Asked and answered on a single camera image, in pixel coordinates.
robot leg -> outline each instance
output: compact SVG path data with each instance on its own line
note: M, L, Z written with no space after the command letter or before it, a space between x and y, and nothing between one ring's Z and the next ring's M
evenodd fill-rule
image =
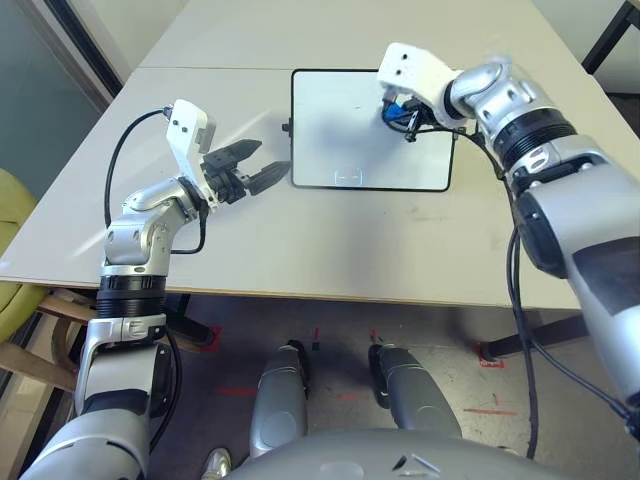
M404 348L373 345L369 359L386 387L391 414L399 428L462 436L449 403L431 375Z
M304 348L293 340L269 359L251 419L251 458L307 433L305 359Z

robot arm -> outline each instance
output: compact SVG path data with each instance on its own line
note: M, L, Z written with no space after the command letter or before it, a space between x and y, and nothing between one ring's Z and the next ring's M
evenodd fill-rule
M534 265L569 281L598 352L627 403L640 406L640 187L507 59L454 71L394 43L378 73L385 103L417 98L434 125L475 119L497 154Z
M221 203L233 203L277 183L289 162L254 176L238 163L259 146L241 140L211 153L214 125L195 105L177 100L164 109L167 140L180 173L130 195L108 225L97 297L74 393L78 417L51 439L23 479L146 478L149 421L171 400L171 351L166 333L165 279L171 253L196 253L204 222ZM200 219L191 251L171 249L177 231Z

sneaker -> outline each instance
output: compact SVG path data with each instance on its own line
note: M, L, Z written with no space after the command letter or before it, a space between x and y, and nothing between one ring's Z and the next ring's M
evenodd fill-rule
M200 480L220 480L231 472L231 457L226 448L215 448L209 454Z

gray floor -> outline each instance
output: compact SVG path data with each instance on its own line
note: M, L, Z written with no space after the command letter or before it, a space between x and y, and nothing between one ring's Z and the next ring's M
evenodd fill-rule
M450 401L464 436L519 453L528 440L528 401L521 356L504 368L482 367L479 340L513 333L510 311L269 298L194 296L187 314L222 327L218 350L183 354L183 396L153 454L152 479L197 479L208 451L228 447L233 459L248 453L254 392L267 356L290 338L310 349L320 329L320 350L310 352L308 402L311 432L393 427L373 398L367 365L370 330L385 342L411 348ZM543 314L545 321L558 314ZM609 389L588 340L553 350L578 373ZM537 459L586 479L636 478L634 442L609 409L536 358L540 400Z

white wall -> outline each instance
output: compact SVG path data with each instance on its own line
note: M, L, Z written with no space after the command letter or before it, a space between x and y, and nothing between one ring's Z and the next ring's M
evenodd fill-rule
M533 0L582 62L622 0ZM640 93L640 30L631 26L596 71L607 92Z
M71 0L87 32L124 82L188 0Z

